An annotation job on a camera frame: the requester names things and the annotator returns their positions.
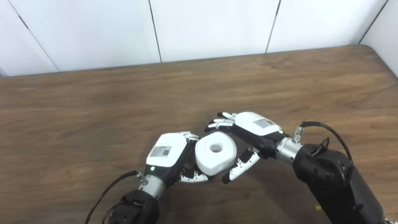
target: wood grain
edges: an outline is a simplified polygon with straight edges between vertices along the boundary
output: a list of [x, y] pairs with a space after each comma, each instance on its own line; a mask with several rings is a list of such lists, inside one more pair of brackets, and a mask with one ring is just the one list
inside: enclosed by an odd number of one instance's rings
[[[83, 223], [111, 181], [144, 169], [160, 134], [203, 137], [217, 112], [253, 111], [291, 134], [303, 120], [335, 128], [385, 214], [398, 219], [397, 98], [397, 77], [363, 45], [2, 78], [0, 217]], [[308, 129], [302, 141], [326, 136]], [[341, 149], [334, 138], [331, 146]], [[167, 189], [158, 223], [329, 223], [281, 161], [260, 161], [228, 185], [220, 179]], [[91, 223], [137, 186], [115, 186]]]

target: humanoid robot hand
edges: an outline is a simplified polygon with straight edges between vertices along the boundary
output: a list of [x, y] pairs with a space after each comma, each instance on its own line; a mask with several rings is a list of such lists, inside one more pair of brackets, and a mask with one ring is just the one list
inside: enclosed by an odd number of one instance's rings
[[223, 176], [222, 181], [225, 184], [248, 170], [260, 157], [276, 157], [275, 148], [278, 142], [288, 137], [279, 125], [253, 112], [239, 114], [222, 112], [217, 116], [224, 119], [214, 119], [209, 122], [205, 132], [212, 130], [231, 132], [253, 146], [251, 149], [248, 148], [231, 167], [229, 173]]

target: robotic hand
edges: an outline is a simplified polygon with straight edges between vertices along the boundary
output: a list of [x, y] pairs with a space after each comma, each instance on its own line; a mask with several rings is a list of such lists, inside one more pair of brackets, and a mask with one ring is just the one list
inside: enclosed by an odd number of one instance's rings
[[98, 198], [85, 224], [88, 224], [91, 214], [105, 193], [118, 181], [133, 175], [140, 180], [140, 186], [137, 190], [125, 194], [118, 204], [109, 209], [102, 223], [113, 211], [109, 224], [155, 224], [160, 215], [158, 200], [166, 188], [177, 184], [178, 181], [208, 180], [206, 175], [198, 171], [184, 171], [184, 164], [198, 140], [199, 136], [190, 132], [162, 134], [146, 158], [144, 175], [132, 171], [115, 180]]
[[[252, 149], [246, 150], [223, 177], [229, 183], [250, 168], [260, 157], [275, 158], [291, 165], [299, 180], [306, 183], [333, 224], [397, 224], [384, 217], [383, 209], [353, 164], [342, 138], [332, 128], [319, 122], [303, 122], [294, 138], [274, 122], [253, 112], [218, 113], [224, 119], [209, 123], [214, 129], [232, 132]], [[347, 152], [328, 149], [329, 138], [321, 144], [300, 143], [304, 127], [319, 126], [331, 131]]]

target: white wall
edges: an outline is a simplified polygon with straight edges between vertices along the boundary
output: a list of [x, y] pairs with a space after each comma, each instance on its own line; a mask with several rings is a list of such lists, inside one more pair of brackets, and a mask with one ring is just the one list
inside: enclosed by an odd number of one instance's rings
[[58, 72], [8, 1], [0, 0], [0, 75]]
[[267, 53], [358, 44], [386, 0], [282, 0]]
[[148, 0], [10, 0], [59, 71], [160, 62]]
[[265, 53], [279, 0], [151, 0], [163, 62]]
[[398, 0], [389, 0], [361, 44], [372, 47], [398, 76]]
[[0, 0], [0, 73], [358, 44], [385, 1]]

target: robot finger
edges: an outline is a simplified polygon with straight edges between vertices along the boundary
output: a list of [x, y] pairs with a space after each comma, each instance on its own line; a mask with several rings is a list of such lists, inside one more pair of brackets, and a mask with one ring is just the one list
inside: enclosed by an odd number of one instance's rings
[[218, 123], [209, 124], [205, 128], [205, 132], [210, 132], [211, 130], [214, 130], [214, 129], [219, 129], [220, 131], [224, 131], [224, 132], [230, 132], [232, 125], [233, 125], [233, 123], [227, 123], [227, 122], [218, 122]]
[[214, 120], [210, 121], [209, 124], [214, 124], [214, 123], [219, 123], [219, 122], [235, 123], [234, 120], [230, 120], [230, 119], [214, 119]]
[[226, 118], [226, 119], [230, 119], [230, 120], [235, 120], [235, 116], [230, 114], [230, 113], [227, 113], [227, 112], [217, 113], [217, 116], [220, 117], [220, 118]]
[[192, 134], [191, 132], [189, 134], [184, 135], [185, 138], [199, 138], [199, 136]]
[[181, 135], [188, 135], [188, 134], [190, 134], [191, 132], [179, 132], [179, 134], [181, 134]]

